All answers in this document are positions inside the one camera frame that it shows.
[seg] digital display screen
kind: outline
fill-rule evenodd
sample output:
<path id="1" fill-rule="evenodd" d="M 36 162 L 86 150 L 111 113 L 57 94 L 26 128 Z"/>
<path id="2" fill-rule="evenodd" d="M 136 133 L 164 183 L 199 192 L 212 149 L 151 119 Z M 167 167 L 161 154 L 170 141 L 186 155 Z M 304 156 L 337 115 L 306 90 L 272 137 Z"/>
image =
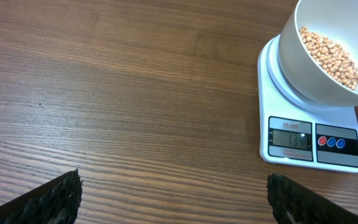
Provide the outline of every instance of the digital display screen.
<path id="1" fill-rule="evenodd" d="M 306 135 L 287 131 L 273 130 L 273 144 L 276 146 L 307 149 Z"/>

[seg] pile of chickpeas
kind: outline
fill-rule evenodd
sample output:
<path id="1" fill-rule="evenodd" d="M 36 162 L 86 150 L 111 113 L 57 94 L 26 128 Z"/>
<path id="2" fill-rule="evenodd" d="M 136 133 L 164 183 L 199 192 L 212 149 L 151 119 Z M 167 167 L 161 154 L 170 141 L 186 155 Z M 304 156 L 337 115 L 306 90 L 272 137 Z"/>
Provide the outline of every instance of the pile of chickpeas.
<path id="1" fill-rule="evenodd" d="M 300 29 L 300 35 L 310 55 L 323 70 L 339 83 L 356 90 L 358 68 L 340 44 L 329 40 L 326 35 L 310 32 L 306 26 Z"/>

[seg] digital kitchen scale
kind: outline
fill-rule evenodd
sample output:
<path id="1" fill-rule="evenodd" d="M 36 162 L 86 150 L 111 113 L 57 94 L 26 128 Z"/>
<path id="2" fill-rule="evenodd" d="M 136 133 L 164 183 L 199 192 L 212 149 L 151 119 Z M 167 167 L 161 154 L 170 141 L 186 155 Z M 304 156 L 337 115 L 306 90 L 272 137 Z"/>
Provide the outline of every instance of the digital kitchen scale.
<path id="1" fill-rule="evenodd" d="M 266 162 L 358 172 L 358 123 L 353 107 L 319 105 L 288 82 L 273 38 L 258 60 L 260 155 Z"/>

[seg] wood grain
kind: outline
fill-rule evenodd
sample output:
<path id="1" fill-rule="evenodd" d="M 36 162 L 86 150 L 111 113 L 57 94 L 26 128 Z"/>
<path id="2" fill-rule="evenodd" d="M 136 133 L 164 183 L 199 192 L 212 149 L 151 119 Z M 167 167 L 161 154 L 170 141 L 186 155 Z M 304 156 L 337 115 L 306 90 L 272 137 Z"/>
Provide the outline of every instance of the wood grain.
<path id="1" fill-rule="evenodd" d="M 0 205 L 79 168 L 77 223 L 274 223 L 277 172 L 358 214 L 358 174 L 259 156 L 257 57 L 295 4 L 0 0 Z"/>

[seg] white bowl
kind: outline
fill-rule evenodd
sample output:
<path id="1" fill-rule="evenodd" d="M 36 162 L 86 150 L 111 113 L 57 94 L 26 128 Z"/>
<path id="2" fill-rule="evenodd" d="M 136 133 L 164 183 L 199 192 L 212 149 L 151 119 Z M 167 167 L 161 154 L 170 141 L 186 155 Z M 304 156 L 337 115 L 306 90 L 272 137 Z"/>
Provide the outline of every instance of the white bowl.
<path id="1" fill-rule="evenodd" d="M 303 26 L 339 42 L 358 67 L 358 0 L 299 0 L 278 46 L 280 66 L 302 95 L 329 106 L 358 106 L 358 86 L 345 87 L 314 61 L 299 34 Z"/>

